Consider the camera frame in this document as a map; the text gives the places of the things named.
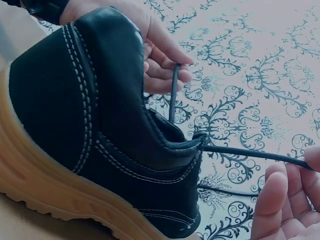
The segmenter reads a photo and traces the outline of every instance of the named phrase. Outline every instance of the black shoelace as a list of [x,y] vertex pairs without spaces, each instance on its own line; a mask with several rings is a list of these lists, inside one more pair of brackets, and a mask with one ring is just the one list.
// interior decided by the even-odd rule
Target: black shoelace
[[[180,68],[181,68],[181,64],[177,64],[174,68],[174,71],[173,71],[171,99],[170,99],[170,104],[169,104],[169,122],[172,124],[175,123],[175,120],[174,120],[174,116],[175,116],[175,112],[176,112],[175,104],[176,104],[176,98],[177,98],[177,92],[178,92],[178,73],[179,73]],[[149,99],[152,96],[153,96],[153,94],[150,94],[149,96],[146,97],[146,99]],[[271,159],[271,160],[276,160],[276,161],[282,161],[285,163],[295,164],[295,165],[301,166],[303,168],[313,170],[305,161],[302,161],[302,160],[299,160],[299,159],[296,159],[293,157],[288,157],[288,156],[283,156],[283,155],[278,155],[278,154],[273,154],[273,153],[266,153],[266,152],[247,150],[247,149],[239,149],[239,148],[226,147],[226,146],[212,146],[212,145],[205,146],[202,149],[202,151],[220,153],[220,154],[247,156],[247,157],[253,157],[253,158],[260,158],[260,159]],[[235,195],[235,196],[242,196],[242,197],[257,197],[259,195],[258,193],[230,191],[230,190],[226,190],[223,188],[215,188],[215,187],[211,187],[209,185],[203,185],[203,184],[199,184],[198,189],[211,190],[211,191],[215,191],[215,192],[219,192],[219,193],[230,194],[230,195]]]

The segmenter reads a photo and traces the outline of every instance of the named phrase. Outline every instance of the tan sole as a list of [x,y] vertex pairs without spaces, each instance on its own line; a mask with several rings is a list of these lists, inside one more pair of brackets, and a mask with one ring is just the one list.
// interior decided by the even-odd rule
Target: tan sole
[[120,240],[168,239],[123,198],[70,172],[32,141],[10,100],[9,70],[0,72],[0,192],[54,218],[94,219]]

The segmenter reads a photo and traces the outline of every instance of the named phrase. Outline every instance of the hand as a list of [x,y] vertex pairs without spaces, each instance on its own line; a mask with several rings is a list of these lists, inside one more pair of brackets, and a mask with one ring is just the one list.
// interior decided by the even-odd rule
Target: hand
[[70,0],[60,23],[65,25],[100,7],[113,6],[126,15],[141,31],[144,42],[144,90],[153,94],[171,91],[173,70],[182,64],[179,72],[178,90],[192,80],[187,64],[193,60],[176,44],[168,31],[143,7],[130,0]]
[[[304,160],[320,172],[320,148]],[[320,174],[293,164],[272,165],[265,173],[253,216],[251,240],[316,240],[320,236]],[[312,210],[307,197],[312,202]]]

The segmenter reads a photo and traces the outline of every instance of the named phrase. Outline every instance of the work boot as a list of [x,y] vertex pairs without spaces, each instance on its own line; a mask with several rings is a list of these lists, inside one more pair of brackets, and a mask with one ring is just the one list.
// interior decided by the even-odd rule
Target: work boot
[[47,36],[0,73],[0,192],[121,240],[193,238],[207,136],[146,109],[139,29],[112,7]]

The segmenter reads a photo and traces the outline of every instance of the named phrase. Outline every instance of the floral pattern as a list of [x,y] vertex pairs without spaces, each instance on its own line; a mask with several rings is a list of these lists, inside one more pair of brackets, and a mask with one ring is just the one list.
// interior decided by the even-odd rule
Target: floral pattern
[[[175,123],[210,145],[300,159],[320,143],[320,8],[305,1],[141,0],[192,55],[193,81],[176,101]],[[40,21],[51,33],[57,26]],[[168,117],[170,95],[149,107]],[[258,193],[271,160],[204,154],[200,179]],[[256,198],[199,189],[202,240],[249,239]]]

